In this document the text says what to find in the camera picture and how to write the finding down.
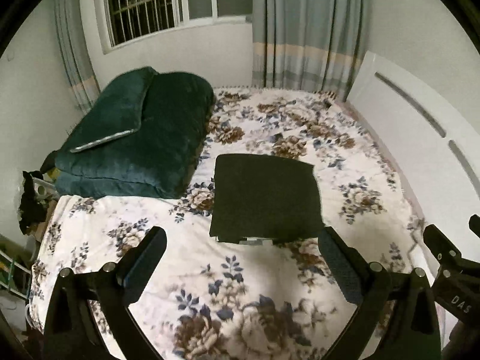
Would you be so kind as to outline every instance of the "window sill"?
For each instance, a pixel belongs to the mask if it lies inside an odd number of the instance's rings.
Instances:
[[[214,19],[213,17],[203,17],[200,19],[192,19],[189,20],[188,22],[182,22],[179,24],[177,27],[173,28],[168,28],[167,30],[162,30],[162,31],[156,31],[152,32],[150,34],[142,35],[139,36],[138,38],[134,38],[131,40],[128,40],[124,43],[117,44],[116,46],[111,46],[109,50],[106,50],[104,53],[109,54],[113,51],[119,50],[123,47],[127,47],[131,44],[134,44],[136,42],[140,42],[142,40],[148,39],[150,37],[162,34],[162,33],[167,33],[167,32],[175,32],[175,31],[181,31],[181,30],[186,30],[190,28],[196,28],[196,27],[205,27],[205,26],[216,26],[216,25],[221,25],[221,24],[246,24],[246,23],[251,23],[250,20],[248,20],[250,15],[248,16],[222,16]]]

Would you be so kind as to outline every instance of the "window frame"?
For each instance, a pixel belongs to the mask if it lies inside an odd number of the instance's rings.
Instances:
[[[173,9],[173,16],[174,16],[174,26],[171,28],[166,28],[165,30],[160,31],[153,31],[151,33],[138,36],[136,38],[127,40],[126,42],[122,42],[119,44],[115,44],[115,37],[113,33],[113,25],[111,22],[111,11],[110,11],[110,0],[103,0],[104,1],[104,9],[105,9],[105,17],[106,17],[106,26],[107,26],[107,34],[108,34],[108,42],[110,45],[110,50],[116,50],[118,48],[122,48],[133,42],[137,42],[139,40],[146,39],[151,36],[155,36],[160,33],[171,32],[171,31],[179,31],[185,28],[194,28],[194,27],[201,27],[201,26],[208,26],[208,25],[215,25],[215,24],[241,24],[247,23],[247,17],[249,15],[234,15],[234,16],[218,16],[218,8],[217,8],[217,0],[211,0],[212,4],[212,16],[209,17],[200,17],[198,19],[190,19],[189,13],[189,6],[188,0],[172,0],[172,9]],[[179,7],[181,6],[182,10],[182,21],[180,20],[180,10]]]

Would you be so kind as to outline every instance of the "floral bedsheet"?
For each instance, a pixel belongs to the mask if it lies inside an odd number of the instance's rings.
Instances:
[[[96,271],[160,226],[166,253],[130,311],[166,359],[320,359],[355,306],[345,301],[316,239],[246,246],[209,237],[215,158],[224,153],[314,164],[325,223],[367,261],[395,272],[412,269],[408,251],[419,220],[397,173],[332,93],[219,88],[215,94],[209,133],[183,198],[60,199],[33,266],[30,313],[39,330],[62,268]],[[99,305],[91,307],[110,352],[123,359]],[[390,309],[365,354],[378,344]]]

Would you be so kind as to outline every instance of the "gray curtain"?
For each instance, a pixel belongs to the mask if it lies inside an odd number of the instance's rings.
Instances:
[[[54,0],[60,51],[75,105],[84,114],[99,95],[97,79],[88,55],[80,14],[80,0]]]
[[[365,54],[367,0],[253,0],[253,85],[335,91]]]

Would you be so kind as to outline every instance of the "black robotic device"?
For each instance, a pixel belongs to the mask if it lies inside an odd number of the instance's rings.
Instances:
[[[480,234],[478,216],[472,216],[470,228]],[[358,305],[324,359],[358,359],[389,300],[396,301],[394,311],[370,360],[439,360],[442,355],[435,301],[465,324],[480,327],[480,264],[462,259],[460,251],[434,225],[426,228],[424,241],[442,264],[432,288],[423,269],[416,268],[410,274],[388,272],[378,262],[366,263],[333,228],[321,231],[320,252],[346,300]],[[107,352],[90,312],[91,299],[100,302],[112,335],[128,360],[162,360],[128,306],[140,298],[166,248],[165,231],[153,227],[118,264],[108,262],[100,271],[88,274],[62,269],[46,317],[45,359],[115,359]]]

